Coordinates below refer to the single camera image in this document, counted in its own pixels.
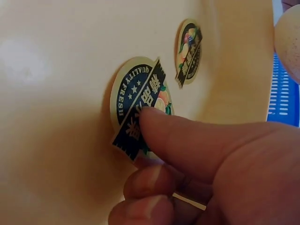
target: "hand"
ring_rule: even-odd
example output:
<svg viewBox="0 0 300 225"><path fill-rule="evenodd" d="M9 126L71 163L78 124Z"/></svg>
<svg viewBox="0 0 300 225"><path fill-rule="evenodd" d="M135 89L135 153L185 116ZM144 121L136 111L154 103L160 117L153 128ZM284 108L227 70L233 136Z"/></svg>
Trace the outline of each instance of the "hand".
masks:
<svg viewBox="0 0 300 225"><path fill-rule="evenodd" d="M167 164L141 168L110 225L300 224L300 130L276 123L210 125L144 109L143 137ZM173 192L205 203L206 211Z"/></svg>

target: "star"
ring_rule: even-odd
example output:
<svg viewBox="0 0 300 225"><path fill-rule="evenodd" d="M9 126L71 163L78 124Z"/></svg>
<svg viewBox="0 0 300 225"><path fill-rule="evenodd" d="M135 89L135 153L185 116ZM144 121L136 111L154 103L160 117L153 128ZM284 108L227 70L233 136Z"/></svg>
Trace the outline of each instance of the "star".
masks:
<svg viewBox="0 0 300 225"><path fill-rule="evenodd" d="M136 88L135 85L134 85L133 88L131 89L133 94L134 94L134 93L137 93L137 92L136 92L136 89L137 89L137 88Z"/></svg>

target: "fruit sticker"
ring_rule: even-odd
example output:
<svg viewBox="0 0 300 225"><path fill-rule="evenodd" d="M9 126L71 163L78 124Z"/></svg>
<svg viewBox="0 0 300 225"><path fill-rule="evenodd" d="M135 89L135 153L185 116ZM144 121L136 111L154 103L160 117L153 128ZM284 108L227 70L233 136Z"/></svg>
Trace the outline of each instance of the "fruit sticker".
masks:
<svg viewBox="0 0 300 225"><path fill-rule="evenodd" d="M126 147L124 141L128 142L132 137L124 136L124 134L117 134L119 136L116 136L117 139L113 142L113 145L122 149L132 160L140 153L148 156L150 151L139 132L138 115L141 108L152 106L169 115L173 114L172 100L166 81L165 79L161 80L165 74L159 67L160 63L158 63L159 61L155 64L154 61L146 57L132 58L119 69L112 86L110 113L115 132L120 133L120 127L124 120L135 110L133 120L127 121L126 125L130 125L127 129L129 134L138 139L138 141L136 139L131 140L131 143L136 142L139 149L134 150L133 146L131 148ZM151 74L153 69L158 71L157 74Z"/></svg>
<svg viewBox="0 0 300 225"><path fill-rule="evenodd" d="M175 47L176 81L180 88L196 77L202 54L202 33L195 20L185 20L178 32Z"/></svg>

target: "sticker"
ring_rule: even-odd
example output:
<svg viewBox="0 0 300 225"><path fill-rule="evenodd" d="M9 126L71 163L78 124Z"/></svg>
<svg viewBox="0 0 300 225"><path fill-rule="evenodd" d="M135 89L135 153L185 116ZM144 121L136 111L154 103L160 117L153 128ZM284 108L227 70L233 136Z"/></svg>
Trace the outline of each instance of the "sticker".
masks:
<svg viewBox="0 0 300 225"><path fill-rule="evenodd" d="M176 38L175 65L179 87L195 79L202 54L202 33L195 20L185 20Z"/></svg>
<svg viewBox="0 0 300 225"><path fill-rule="evenodd" d="M166 95L161 92L166 92L166 88L165 73L159 60L153 63L145 57L133 58L117 74L111 94L111 118L117 130L112 144L131 160L135 160L141 151L147 154L149 149L141 135L139 113L144 106L163 110ZM172 113L171 102L168 102L165 111Z"/></svg>

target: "finger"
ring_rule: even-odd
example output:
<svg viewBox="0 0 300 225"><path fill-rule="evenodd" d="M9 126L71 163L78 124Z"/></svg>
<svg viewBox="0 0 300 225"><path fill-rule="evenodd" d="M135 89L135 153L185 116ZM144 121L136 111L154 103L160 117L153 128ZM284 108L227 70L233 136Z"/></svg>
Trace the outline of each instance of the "finger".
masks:
<svg viewBox="0 0 300 225"><path fill-rule="evenodd" d="M172 196L174 191L174 178L162 165L150 166L134 172L124 185L125 199L152 195Z"/></svg>
<svg viewBox="0 0 300 225"><path fill-rule="evenodd" d="M183 200L172 198L174 206L173 225L193 225L201 218L204 211Z"/></svg>
<svg viewBox="0 0 300 225"><path fill-rule="evenodd" d="M177 194L206 204L212 196L210 185L188 179L171 166L150 166L133 173L125 183L126 199L144 198L152 195Z"/></svg>
<svg viewBox="0 0 300 225"><path fill-rule="evenodd" d="M205 212L198 218L195 224L225 225L223 213L214 198L208 204Z"/></svg>
<svg viewBox="0 0 300 225"><path fill-rule="evenodd" d="M126 200L111 211L109 225L171 225L173 205L164 195Z"/></svg>
<svg viewBox="0 0 300 225"><path fill-rule="evenodd" d="M177 198L172 202L158 195L141 200L126 200L113 208L109 225L182 225L194 224L203 210Z"/></svg>
<svg viewBox="0 0 300 225"><path fill-rule="evenodd" d="M140 114L140 126L146 143L163 161L211 184L230 154L283 125L212 125L145 108Z"/></svg>
<svg viewBox="0 0 300 225"><path fill-rule="evenodd" d="M207 205L212 198L212 186L201 183L179 172L171 165L165 165L175 178L175 192L194 202Z"/></svg>

